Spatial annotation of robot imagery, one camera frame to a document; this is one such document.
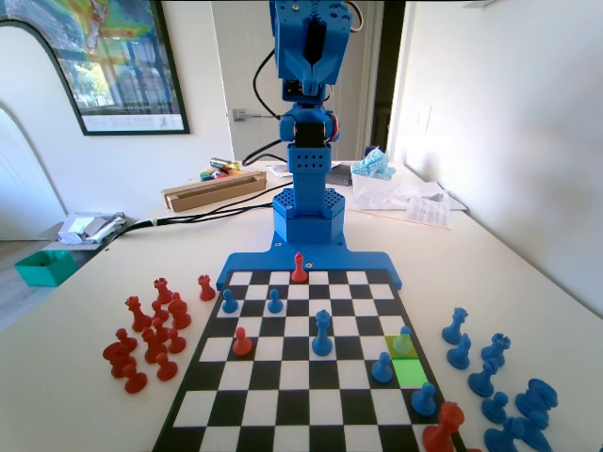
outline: white table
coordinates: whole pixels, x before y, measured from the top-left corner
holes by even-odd
[[[404,177],[417,180],[407,170]],[[271,175],[269,184],[278,185]],[[350,204],[351,188],[336,189]],[[269,202],[274,194],[252,203]],[[160,207],[150,217],[170,215]],[[480,350],[500,331],[512,345],[493,383],[511,399],[507,413],[519,414],[513,400],[530,378],[544,379],[560,400],[546,430],[553,448],[598,451],[603,442],[603,322],[465,213],[452,213],[452,228],[349,211],[345,234],[352,250],[384,250],[391,256],[404,284],[402,300],[444,397],[464,410],[465,445],[485,452],[483,432],[494,426],[481,414],[481,398],[469,390],[466,378],[481,370]],[[33,312],[0,331],[0,450],[151,450],[213,306],[199,301],[198,276],[207,273],[214,282],[228,254],[267,250],[271,239],[272,212],[261,209],[197,225],[135,231],[101,252]],[[174,357],[181,369],[176,378],[160,383],[156,366],[142,359],[145,345],[139,339],[142,347],[134,355],[149,384],[130,396],[124,380],[110,376],[101,354],[116,340],[117,328],[130,331],[127,297],[139,296],[152,313],[153,281],[159,277],[188,302],[193,323],[182,334],[188,346]],[[448,364],[449,345],[440,335],[455,306],[469,312],[462,328],[473,343],[467,371]],[[521,441],[516,444],[531,450]]]

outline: green container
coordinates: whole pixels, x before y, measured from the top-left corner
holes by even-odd
[[[39,251],[15,264],[27,285],[58,287],[77,271],[69,251]]]

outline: chessboard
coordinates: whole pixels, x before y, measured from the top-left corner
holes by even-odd
[[[227,288],[238,308],[226,314],[220,293],[154,452],[423,450],[444,398],[386,270],[310,270],[303,283],[286,271],[235,271]],[[268,310],[272,289],[284,304],[278,314]],[[334,346],[321,357],[311,344],[323,309]],[[400,357],[392,341],[404,325],[415,352]],[[238,327],[253,341],[242,357],[233,351]],[[387,384],[371,375],[383,351],[395,373]],[[411,406],[425,382],[436,390],[428,418]],[[466,451],[458,432],[452,441]]]

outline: framed poster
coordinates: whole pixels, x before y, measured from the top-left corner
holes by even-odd
[[[46,49],[84,135],[189,133],[161,2],[0,0],[0,26]]]

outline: white wall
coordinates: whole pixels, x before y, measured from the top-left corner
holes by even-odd
[[[416,4],[397,157],[603,315],[603,2],[463,4]]]
[[[209,158],[232,158],[209,2],[164,2],[190,135],[84,137],[50,59],[27,32],[0,28],[0,104],[30,138],[68,212],[138,218]]]

